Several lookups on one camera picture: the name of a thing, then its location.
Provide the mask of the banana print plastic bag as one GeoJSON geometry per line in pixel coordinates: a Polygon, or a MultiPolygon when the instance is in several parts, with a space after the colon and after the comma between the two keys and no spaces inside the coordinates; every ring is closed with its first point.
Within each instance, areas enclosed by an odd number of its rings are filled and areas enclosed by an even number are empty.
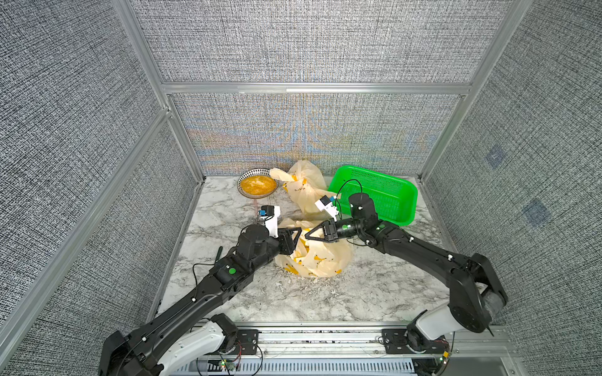
{"type": "Polygon", "coordinates": [[[306,219],[327,219],[326,211],[320,211],[315,205],[322,197],[334,197],[335,193],[328,191],[328,185],[321,170],[310,161],[299,160],[288,172],[281,169],[271,169],[270,177],[282,182],[282,186],[293,203],[298,205],[306,219]]]}
{"type": "Polygon", "coordinates": [[[302,234],[293,253],[276,256],[274,263],[292,274],[306,278],[327,278],[341,274],[353,260],[353,247],[345,241],[308,241],[305,234],[319,223],[320,221],[283,219],[280,227],[300,227],[302,234]]]}

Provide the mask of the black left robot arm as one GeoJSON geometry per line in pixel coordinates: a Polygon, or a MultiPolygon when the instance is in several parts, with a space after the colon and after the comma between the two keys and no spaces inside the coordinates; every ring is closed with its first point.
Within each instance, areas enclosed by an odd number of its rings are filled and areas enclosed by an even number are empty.
{"type": "Polygon", "coordinates": [[[103,344],[100,375],[169,375],[195,357],[227,351],[238,329],[231,319],[212,312],[253,280],[254,273],[277,255],[291,255],[302,234],[299,227],[268,228],[252,224],[187,295],[160,316],[128,335],[114,332],[103,344]]]}

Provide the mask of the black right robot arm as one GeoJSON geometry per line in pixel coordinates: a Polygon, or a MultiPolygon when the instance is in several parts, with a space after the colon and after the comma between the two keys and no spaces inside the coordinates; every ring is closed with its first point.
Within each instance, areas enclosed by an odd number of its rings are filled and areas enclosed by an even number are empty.
{"type": "Polygon", "coordinates": [[[449,301],[420,314],[409,325],[420,337],[434,341],[460,329],[484,332],[508,303],[501,281],[484,255],[468,257],[411,235],[379,218],[368,194],[352,194],[349,206],[350,218],[326,220],[307,232],[305,239],[333,243],[357,237],[368,247],[403,259],[440,280],[448,288],[449,301]]]}

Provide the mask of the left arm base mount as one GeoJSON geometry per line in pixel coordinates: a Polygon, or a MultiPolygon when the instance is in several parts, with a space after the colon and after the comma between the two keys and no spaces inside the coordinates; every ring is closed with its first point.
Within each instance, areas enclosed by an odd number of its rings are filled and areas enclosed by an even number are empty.
{"type": "Polygon", "coordinates": [[[259,342],[259,331],[256,329],[239,329],[224,313],[216,314],[210,320],[217,324],[218,333],[223,340],[212,355],[256,355],[259,342]]]}

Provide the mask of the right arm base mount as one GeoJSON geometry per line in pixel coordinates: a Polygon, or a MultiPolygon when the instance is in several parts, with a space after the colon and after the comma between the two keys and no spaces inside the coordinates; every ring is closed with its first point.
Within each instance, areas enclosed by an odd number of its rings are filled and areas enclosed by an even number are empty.
{"type": "Polygon", "coordinates": [[[383,329],[380,342],[387,354],[439,354],[449,352],[451,344],[445,336],[434,340],[425,337],[418,329],[416,322],[426,313],[424,310],[407,327],[383,329]]]}

